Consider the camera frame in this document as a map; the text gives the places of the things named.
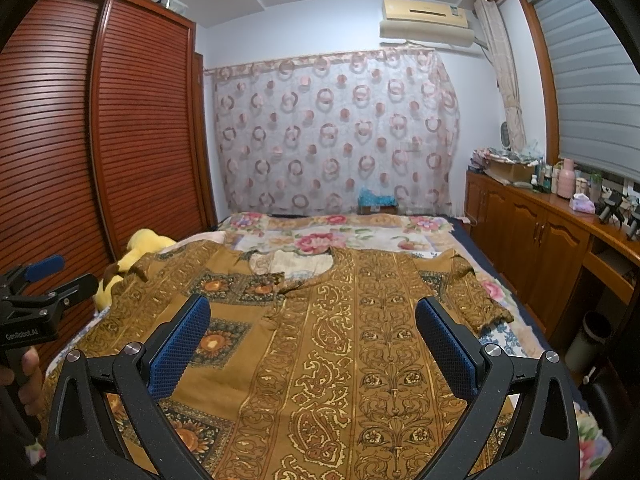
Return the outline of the left hand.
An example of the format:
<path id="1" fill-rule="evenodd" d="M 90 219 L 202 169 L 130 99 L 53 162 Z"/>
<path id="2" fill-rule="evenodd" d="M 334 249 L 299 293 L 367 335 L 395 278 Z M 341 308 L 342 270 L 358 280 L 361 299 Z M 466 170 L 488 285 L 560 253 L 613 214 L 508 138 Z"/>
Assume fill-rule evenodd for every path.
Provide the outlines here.
<path id="1" fill-rule="evenodd" d="M 37 416 L 43 410 L 42 370 L 37 350 L 29 347 L 22 356 L 22 371 L 26 382 L 18 390 L 18 397 L 29 416 Z"/>

